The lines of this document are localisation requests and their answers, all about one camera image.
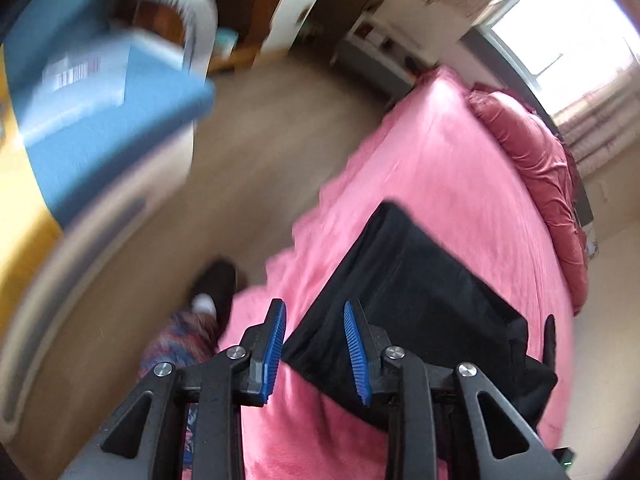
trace window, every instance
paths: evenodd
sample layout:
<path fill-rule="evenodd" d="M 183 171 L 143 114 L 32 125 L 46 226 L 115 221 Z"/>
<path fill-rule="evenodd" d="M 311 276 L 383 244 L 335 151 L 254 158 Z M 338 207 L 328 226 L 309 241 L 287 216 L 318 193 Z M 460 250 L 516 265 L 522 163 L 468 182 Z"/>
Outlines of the window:
<path fill-rule="evenodd" d="M 636 61 L 640 38 L 614 0 L 503 0 L 486 34 L 555 114 Z"/>

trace pink pillow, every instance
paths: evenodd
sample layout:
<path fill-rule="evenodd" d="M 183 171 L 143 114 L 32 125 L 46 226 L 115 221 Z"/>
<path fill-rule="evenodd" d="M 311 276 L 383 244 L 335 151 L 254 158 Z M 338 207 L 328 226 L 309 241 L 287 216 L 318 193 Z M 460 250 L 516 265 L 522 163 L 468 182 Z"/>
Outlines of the pink pillow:
<path fill-rule="evenodd" d="M 468 104 L 513 159 L 549 229 L 578 314 L 587 300 L 587 260 L 572 214 L 574 185 L 562 143 L 542 119 L 502 92 L 473 91 Z"/>

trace wooden shelf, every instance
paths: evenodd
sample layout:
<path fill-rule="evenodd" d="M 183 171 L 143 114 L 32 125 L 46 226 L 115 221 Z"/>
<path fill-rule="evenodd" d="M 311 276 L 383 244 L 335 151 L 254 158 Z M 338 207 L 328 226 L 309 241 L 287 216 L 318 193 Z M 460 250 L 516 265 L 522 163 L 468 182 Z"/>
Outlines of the wooden shelf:
<path fill-rule="evenodd" d="M 207 73 L 229 68 L 242 68 L 243 66 L 250 67 L 259 52 L 260 45 L 239 45 L 233 50 L 231 56 L 227 58 L 212 56 Z"/>

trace metal screw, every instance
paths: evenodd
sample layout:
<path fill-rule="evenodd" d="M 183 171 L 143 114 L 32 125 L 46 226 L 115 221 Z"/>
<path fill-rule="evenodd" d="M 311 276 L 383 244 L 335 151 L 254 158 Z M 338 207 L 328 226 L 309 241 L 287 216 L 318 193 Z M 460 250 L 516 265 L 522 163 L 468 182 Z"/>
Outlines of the metal screw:
<path fill-rule="evenodd" d="M 158 377 L 164 377 L 165 375 L 169 375 L 172 369 L 171 363 L 158 363 L 154 366 L 154 373 Z"/>
<path fill-rule="evenodd" d="M 389 359 L 402 359 L 404 357 L 404 348 L 401 346 L 388 346 L 385 354 Z"/>
<path fill-rule="evenodd" d="M 241 346 L 232 346 L 226 350 L 226 356 L 229 359 L 240 359 L 246 355 L 246 350 Z"/>
<path fill-rule="evenodd" d="M 476 368 L 475 365 L 471 363 L 462 363 L 458 365 L 458 372 L 463 377 L 473 377 L 475 374 L 478 373 L 478 369 Z"/>

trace bed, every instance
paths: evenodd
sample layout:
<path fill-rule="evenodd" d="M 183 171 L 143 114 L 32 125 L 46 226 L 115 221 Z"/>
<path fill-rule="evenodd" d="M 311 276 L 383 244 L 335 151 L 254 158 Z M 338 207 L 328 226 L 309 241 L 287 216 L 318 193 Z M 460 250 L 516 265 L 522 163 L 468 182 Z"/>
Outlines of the bed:
<path fill-rule="evenodd" d="M 556 318 L 556 385 L 538 433 L 557 447 L 572 380 L 572 302 L 548 229 L 512 160 L 472 115 L 451 72 L 415 89 L 320 191 L 292 228 L 294 246 L 269 259 L 265 285 L 238 294 L 220 348 L 287 305 L 289 336 L 383 200 L 393 200 L 529 324 L 527 354 L 541 359 Z M 343 410 L 286 364 L 268 405 L 242 409 L 250 479 L 383 478 L 386 435 Z"/>

